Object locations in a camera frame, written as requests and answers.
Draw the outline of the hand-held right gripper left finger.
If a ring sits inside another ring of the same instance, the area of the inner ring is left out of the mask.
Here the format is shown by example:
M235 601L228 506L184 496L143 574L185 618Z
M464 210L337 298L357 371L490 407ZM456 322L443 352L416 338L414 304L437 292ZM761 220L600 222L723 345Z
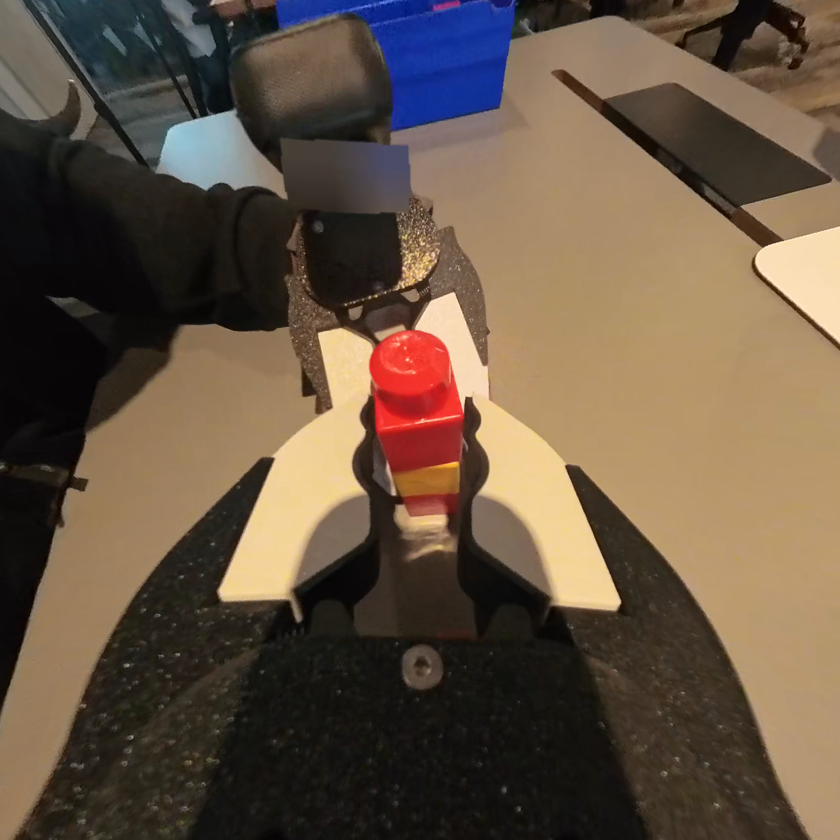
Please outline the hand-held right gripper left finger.
M303 585L367 540L371 503L354 456L369 398L352 396L276 451L217 588L220 602L299 605Z

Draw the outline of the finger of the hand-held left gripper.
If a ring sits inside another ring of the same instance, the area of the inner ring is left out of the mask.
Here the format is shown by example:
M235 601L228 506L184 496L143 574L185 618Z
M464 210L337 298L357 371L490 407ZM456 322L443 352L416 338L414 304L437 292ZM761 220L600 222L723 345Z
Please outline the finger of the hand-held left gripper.
M375 341L353 330L336 328L318 333L329 399L321 399L319 413L352 405L364 408L371 396L370 361Z
M432 334L446 347L461 402L490 396L488 366L480 359L454 292L427 302L413 329Z

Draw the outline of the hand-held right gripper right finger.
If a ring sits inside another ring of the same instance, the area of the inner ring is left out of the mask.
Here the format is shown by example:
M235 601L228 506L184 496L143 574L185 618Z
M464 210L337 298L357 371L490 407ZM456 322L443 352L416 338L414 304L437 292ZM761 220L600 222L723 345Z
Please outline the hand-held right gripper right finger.
M487 611L618 611L612 575L564 460L490 399L465 402L458 580Z

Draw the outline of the red mega block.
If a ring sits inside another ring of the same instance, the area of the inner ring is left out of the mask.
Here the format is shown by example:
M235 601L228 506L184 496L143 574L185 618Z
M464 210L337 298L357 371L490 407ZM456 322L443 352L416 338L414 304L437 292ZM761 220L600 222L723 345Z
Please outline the red mega block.
M374 348L370 375L375 432L393 473L459 460L464 408L441 339L394 333Z
M437 493L403 497L402 505L412 518L449 517L459 510L459 494Z

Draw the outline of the yellow mega block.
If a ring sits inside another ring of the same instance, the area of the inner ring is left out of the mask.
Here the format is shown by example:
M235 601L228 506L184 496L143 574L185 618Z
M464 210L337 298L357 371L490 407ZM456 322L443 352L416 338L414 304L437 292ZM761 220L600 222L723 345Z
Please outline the yellow mega block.
M393 471L392 478L398 494L406 498L457 496L460 489L458 460L418 469Z

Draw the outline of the blue plastic bin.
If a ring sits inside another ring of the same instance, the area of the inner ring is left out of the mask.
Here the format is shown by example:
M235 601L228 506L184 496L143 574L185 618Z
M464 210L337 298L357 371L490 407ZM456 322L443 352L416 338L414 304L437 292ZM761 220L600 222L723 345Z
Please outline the blue plastic bin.
M513 1L279 1L287 28L334 14L363 18L391 73L392 130L497 109L501 104Z

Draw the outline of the person's left forearm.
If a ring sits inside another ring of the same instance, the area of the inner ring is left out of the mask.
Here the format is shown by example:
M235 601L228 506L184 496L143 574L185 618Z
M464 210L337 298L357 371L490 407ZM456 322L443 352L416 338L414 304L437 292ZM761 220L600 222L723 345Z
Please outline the person's left forearm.
M6 112L1 164L2 309L75 298L181 325L288 325L296 219L277 194L204 190Z

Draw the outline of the black desk mat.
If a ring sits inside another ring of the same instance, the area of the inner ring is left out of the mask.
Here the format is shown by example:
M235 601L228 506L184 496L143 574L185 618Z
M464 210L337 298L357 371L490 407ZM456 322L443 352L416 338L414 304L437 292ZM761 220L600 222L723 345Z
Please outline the black desk mat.
M631 91L603 103L609 117L666 152L735 207L832 180L677 83Z

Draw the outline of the white desk mat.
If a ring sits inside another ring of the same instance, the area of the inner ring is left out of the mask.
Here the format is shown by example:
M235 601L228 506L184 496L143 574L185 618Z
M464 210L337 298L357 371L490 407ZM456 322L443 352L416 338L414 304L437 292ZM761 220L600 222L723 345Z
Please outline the white desk mat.
M752 265L817 331L839 344L839 227L764 246Z

